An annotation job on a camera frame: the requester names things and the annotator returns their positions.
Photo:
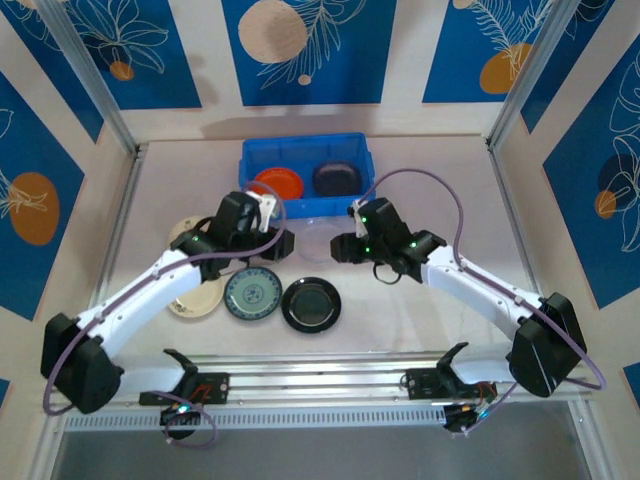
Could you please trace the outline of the blue plastic bin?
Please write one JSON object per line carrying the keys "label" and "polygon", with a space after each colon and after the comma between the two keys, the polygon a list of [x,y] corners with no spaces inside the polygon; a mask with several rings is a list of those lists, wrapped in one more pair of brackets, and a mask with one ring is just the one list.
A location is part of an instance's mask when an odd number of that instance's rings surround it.
{"label": "blue plastic bin", "polygon": [[285,200],[291,219],[344,216],[375,179],[373,157],[360,132],[243,142],[238,172],[241,187],[273,167],[293,170],[304,183],[300,199]]}

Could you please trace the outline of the blue and white patterned plate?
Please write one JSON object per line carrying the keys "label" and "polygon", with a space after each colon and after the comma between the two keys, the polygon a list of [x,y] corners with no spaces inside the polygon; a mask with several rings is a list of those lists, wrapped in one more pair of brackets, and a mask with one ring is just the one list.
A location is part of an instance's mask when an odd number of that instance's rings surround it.
{"label": "blue and white patterned plate", "polygon": [[265,267],[249,267],[234,273],[225,285],[224,304],[243,321],[261,320],[279,306],[283,287],[279,277]]}

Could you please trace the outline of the beige wooden plate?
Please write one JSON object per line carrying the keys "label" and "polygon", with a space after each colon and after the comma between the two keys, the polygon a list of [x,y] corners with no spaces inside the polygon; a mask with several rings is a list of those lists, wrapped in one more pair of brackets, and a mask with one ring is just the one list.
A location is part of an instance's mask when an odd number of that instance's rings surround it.
{"label": "beige wooden plate", "polygon": [[167,246],[183,232],[188,231],[196,226],[196,224],[203,220],[204,216],[190,216],[177,222],[170,230],[167,236]]}

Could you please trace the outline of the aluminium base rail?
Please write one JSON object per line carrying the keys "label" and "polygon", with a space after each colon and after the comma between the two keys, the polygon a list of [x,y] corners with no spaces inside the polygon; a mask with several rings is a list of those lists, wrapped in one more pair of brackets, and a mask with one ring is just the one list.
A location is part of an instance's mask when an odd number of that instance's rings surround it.
{"label": "aluminium base rail", "polygon": [[[159,360],[154,356],[117,358],[125,366],[148,366]],[[411,400],[401,379],[410,369],[434,368],[442,352],[398,354],[305,354],[305,355],[240,355],[197,356],[187,359],[204,374],[227,373],[230,376],[227,403],[230,399],[246,400],[250,392],[269,398],[360,398],[378,395],[387,389],[402,392]],[[465,401],[477,399],[426,399]]]}

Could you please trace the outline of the translucent pinkish plate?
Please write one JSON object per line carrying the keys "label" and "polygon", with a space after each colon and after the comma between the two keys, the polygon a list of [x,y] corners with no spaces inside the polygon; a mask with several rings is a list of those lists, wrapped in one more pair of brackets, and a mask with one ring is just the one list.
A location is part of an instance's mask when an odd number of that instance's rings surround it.
{"label": "translucent pinkish plate", "polygon": [[324,219],[308,219],[297,233],[297,250],[309,262],[330,262],[331,240],[340,233],[338,227]]}

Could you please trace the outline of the cream plate with calligraphy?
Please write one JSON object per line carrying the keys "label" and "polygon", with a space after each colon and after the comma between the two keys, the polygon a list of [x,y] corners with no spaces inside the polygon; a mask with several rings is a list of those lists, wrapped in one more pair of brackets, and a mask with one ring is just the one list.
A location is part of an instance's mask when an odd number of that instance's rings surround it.
{"label": "cream plate with calligraphy", "polygon": [[221,302],[223,294],[224,281],[222,279],[206,281],[174,299],[168,305],[168,309],[183,318],[199,318],[211,313]]}

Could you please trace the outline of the aluminium side rail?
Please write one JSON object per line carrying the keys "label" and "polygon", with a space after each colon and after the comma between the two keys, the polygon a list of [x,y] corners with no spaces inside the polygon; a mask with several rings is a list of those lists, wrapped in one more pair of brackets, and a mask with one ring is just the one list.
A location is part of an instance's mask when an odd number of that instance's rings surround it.
{"label": "aluminium side rail", "polygon": [[509,223],[510,223],[512,233],[516,242],[519,258],[525,270],[525,275],[527,277],[528,285],[532,288],[533,292],[537,296],[537,300],[534,303],[534,305],[536,306],[537,310],[544,310],[543,301],[545,300],[545,296],[544,296],[544,293],[542,292],[540,283],[536,277],[532,258],[527,251],[524,230],[522,227],[522,222],[520,221],[520,218],[518,215],[514,196],[508,185],[504,168],[501,166],[501,163],[496,153],[491,148],[487,148],[487,150],[488,150],[488,155],[491,161],[492,168],[494,170],[494,175],[498,183],[501,198],[503,200],[505,210],[509,218]]}
{"label": "aluminium side rail", "polygon": [[108,231],[108,242],[100,264],[98,277],[93,287],[87,307],[89,310],[97,307],[107,299],[109,288],[115,271],[116,261],[119,255],[124,230],[128,221],[131,206],[134,201],[135,192],[139,183],[139,178],[147,156],[149,144],[141,144],[132,159],[131,166],[127,172],[126,180],[119,190],[120,196],[117,198],[117,208]]}

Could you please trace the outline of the black glossy plate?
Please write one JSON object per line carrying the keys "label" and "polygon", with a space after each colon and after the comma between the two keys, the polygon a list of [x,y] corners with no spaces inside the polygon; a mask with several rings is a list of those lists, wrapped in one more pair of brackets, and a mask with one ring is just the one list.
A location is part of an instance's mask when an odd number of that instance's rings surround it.
{"label": "black glossy plate", "polygon": [[329,281],[304,277],[292,283],[281,299],[281,312],[286,323],[304,334],[317,334],[330,329],[339,319],[342,300]]}

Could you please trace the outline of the orange plastic plate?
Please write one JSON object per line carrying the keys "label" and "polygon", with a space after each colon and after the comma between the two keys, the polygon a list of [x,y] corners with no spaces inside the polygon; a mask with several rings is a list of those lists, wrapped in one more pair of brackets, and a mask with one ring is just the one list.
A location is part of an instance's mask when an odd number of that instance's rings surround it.
{"label": "orange plastic plate", "polygon": [[304,183],[301,177],[293,170],[284,167],[265,169],[254,178],[253,182],[258,182],[258,185],[252,185],[252,191],[266,194],[268,190],[263,185],[267,185],[283,200],[297,200],[304,193]]}

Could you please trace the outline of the aluminium frame post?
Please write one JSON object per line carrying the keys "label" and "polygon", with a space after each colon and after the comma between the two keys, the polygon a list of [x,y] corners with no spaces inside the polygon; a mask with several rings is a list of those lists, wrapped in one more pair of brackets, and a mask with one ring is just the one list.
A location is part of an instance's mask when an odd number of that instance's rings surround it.
{"label": "aluminium frame post", "polygon": [[533,133],[616,0],[554,0],[549,17],[489,131],[494,152],[521,119]]}
{"label": "aluminium frame post", "polygon": [[84,45],[64,6],[57,0],[34,0],[36,10],[61,49],[85,92],[124,150],[136,156],[139,144]]}

